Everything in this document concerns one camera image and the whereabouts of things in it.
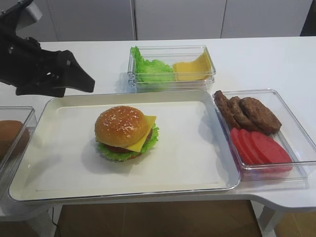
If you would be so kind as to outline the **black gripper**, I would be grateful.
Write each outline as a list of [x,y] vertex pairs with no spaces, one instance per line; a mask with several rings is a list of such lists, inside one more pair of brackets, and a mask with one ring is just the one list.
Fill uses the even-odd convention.
[[[92,93],[95,86],[70,51],[43,50],[34,39],[6,34],[0,36],[0,81],[15,86],[18,96],[64,97],[65,88]],[[49,84],[65,88],[46,87]]]

